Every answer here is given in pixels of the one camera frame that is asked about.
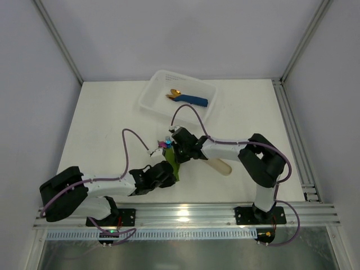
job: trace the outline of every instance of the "ventilation grille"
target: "ventilation grille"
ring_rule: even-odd
[[[100,232],[93,229],[51,230],[46,240],[98,240]],[[121,235],[118,240],[127,237]],[[138,229],[131,237],[139,240],[207,240],[207,239],[254,239],[257,237],[255,228],[229,229]]]

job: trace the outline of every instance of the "white table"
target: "white table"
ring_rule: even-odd
[[[209,80],[220,87],[220,95],[211,117],[205,123],[209,134],[217,138],[249,138],[261,133],[292,163],[291,178],[280,186],[278,198],[304,201],[299,175],[276,100],[272,82],[262,80]],[[150,148],[164,139],[170,120],[141,111],[138,98],[146,81],[85,82],[79,97],[58,172],[77,165],[91,174],[120,174],[125,168],[121,137],[123,128],[136,131]],[[202,135],[200,127],[188,130]],[[126,134],[130,169],[143,168],[151,160],[132,134]],[[199,160],[181,165],[180,181],[169,188],[147,195],[116,197],[127,203],[245,203],[255,199],[255,182],[241,163],[228,162],[233,171],[224,177]]]

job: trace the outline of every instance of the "plastic bin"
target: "plastic bin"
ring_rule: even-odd
[[[201,120],[206,122],[216,102],[218,88],[202,80],[167,70],[159,70],[152,76],[140,96],[140,107],[156,115],[163,115],[171,119],[176,109],[185,104],[181,101],[172,101],[165,96],[170,94],[172,88],[186,95],[206,98],[209,102],[207,107],[192,105],[199,113]],[[189,108],[182,109],[177,114],[176,120],[199,125],[196,115]]]

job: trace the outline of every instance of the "white wall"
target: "white wall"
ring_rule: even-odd
[[[80,85],[30,0],[0,3],[1,269],[17,269]]]
[[[321,0],[42,0],[84,80],[280,77]]]
[[[317,168],[360,255],[360,1],[335,0],[286,83]]]

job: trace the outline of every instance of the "green object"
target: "green object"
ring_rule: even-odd
[[[180,181],[179,179],[179,170],[180,164],[175,161],[175,154],[173,148],[166,148],[165,150],[165,159],[174,169],[174,175],[176,178],[176,182]]]

